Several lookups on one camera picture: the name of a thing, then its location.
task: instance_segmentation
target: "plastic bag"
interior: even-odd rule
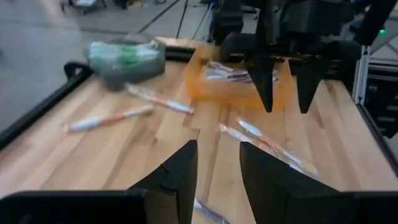
[[[249,142],[252,145],[262,149],[268,154],[286,162],[291,168],[313,177],[319,176],[318,170],[312,164],[302,160],[296,156],[292,151],[287,150],[279,146],[277,143],[263,135],[260,130],[258,130],[253,125],[245,122],[243,119],[239,118],[238,123],[250,134],[247,136],[239,131],[226,126],[224,124],[219,124],[218,129],[222,133],[228,133],[230,136],[236,138],[239,141]]]
[[[86,56],[90,67],[112,91],[164,73],[165,45],[152,37],[128,35],[112,42],[92,42]]]
[[[247,70],[229,68],[219,62],[215,62],[212,60],[210,60],[203,67],[203,74],[206,80],[225,80],[229,82],[239,82],[247,84],[253,83]],[[274,69],[272,72],[272,81],[274,83],[277,83],[277,80],[278,71]]]
[[[225,217],[216,213],[196,198],[193,201],[193,208],[200,211],[205,216],[207,223],[230,224],[230,222]]]

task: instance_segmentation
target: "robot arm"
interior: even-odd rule
[[[220,59],[245,61],[264,107],[271,112],[275,57],[300,58],[302,66],[296,72],[298,102],[301,112],[306,113],[320,80],[333,62],[359,59],[361,45],[373,43],[397,0],[266,0],[256,3],[261,10],[256,33],[229,33],[222,41]],[[370,9],[354,40],[337,38],[343,24],[368,5]]]

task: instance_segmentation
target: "black table edge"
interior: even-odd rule
[[[384,136],[381,134],[379,128],[375,124],[368,110],[364,105],[356,105],[359,113],[362,116],[362,119],[368,126],[370,132],[373,135],[374,140],[377,142],[380,150],[384,154],[384,157],[387,159],[387,162],[390,164],[391,169],[394,171],[395,175],[398,177],[398,158],[395,157],[390,145],[384,139]]]
[[[189,62],[194,51],[195,48],[167,46],[166,59],[178,62]],[[0,151],[50,111],[55,105],[57,105],[57,103],[68,96],[69,93],[79,87],[88,77],[91,76],[91,73],[80,72],[73,76],[69,76],[68,74],[66,75],[68,81],[64,85],[55,90],[54,93],[20,117],[0,134]]]

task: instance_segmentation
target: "metal frame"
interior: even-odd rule
[[[179,62],[189,62],[194,51],[195,48],[167,46],[166,59],[179,61]],[[382,134],[378,131],[377,126],[374,124],[374,121],[370,117],[368,111],[363,106],[363,99],[365,94],[364,90],[366,87],[366,78],[368,74],[368,71],[364,69],[368,67],[369,63],[369,57],[368,57],[369,54],[365,54],[365,51],[369,52],[369,48],[366,47],[363,48],[363,55],[365,55],[365,58],[367,59],[361,59],[359,61],[356,72],[356,85],[354,86],[357,92],[355,96],[358,103],[356,104],[359,112],[361,113],[364,119],[364,122],[367,124],[370,132],[372,133],[373,137],[375,138],[376,142],[378,143],[379,147],[384,153],[386,159],[389,161],[392,170],[398,176],[398,158],[394,157],[391,148],[388,146]],[[80,84],[82,84],[90,76],[91,74],[81,73],[78,75],[74,75],[73,77],[70,77],[69,81],[63,86],[61,86],[55,93],[50,95],[48,98],[44,99],[43,102],[41,102],[32,110],[30,110],[23,117],[18,119],[5,131],[0,133],[0,151],[4,149],[13,140],[15,140],[15,138],[17,138],[20,134],[22,134],[26,129],[32,126],[46,112],[50,111],[58,102],[63,100],[69,93],[71,93],[74,89],[80,86]]]
[[[364,105],[366,93],[366,81],[368,79],[368,68],[370,58],[370,46],[362,46],[361,59],[356,62],[353,100],[356,105]]]
[[[362,56],[361,59],[357,61],[355,68],[355,77],[352,98],[356,104],[359,113],[361,114],[364,122],[368,126],[373,138],[383,152],[391,169],[394,171],[395,175],[398,177],[398,158],[392,152],[392,149],[384,139],[378,126],[373,121],[368,110],[365,108],[365,96],[366,96],[366,82],[368,80],[368,70],[369,70],[369,59],[370,59],[370,46],[362,46]]]

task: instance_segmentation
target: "floor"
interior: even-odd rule
[[[141,1],[142,7],[123,11],[112,0],[108,8],[83,15],[60,0],[0,1],[0,131],[28,112],[66,82],[62,67],[84,60],[83,49],[92,40],[113,40],[128,33],[203,40],[210,17],[200,0]],[[243,32],[254,32],[256,20],[244,15]],[[386,27],[397,27],[388,21]],[[375,58],[397,60],[398,37],[383,47],[395,30],[376,40]],[[398,146],[398,137],[394,138]]]

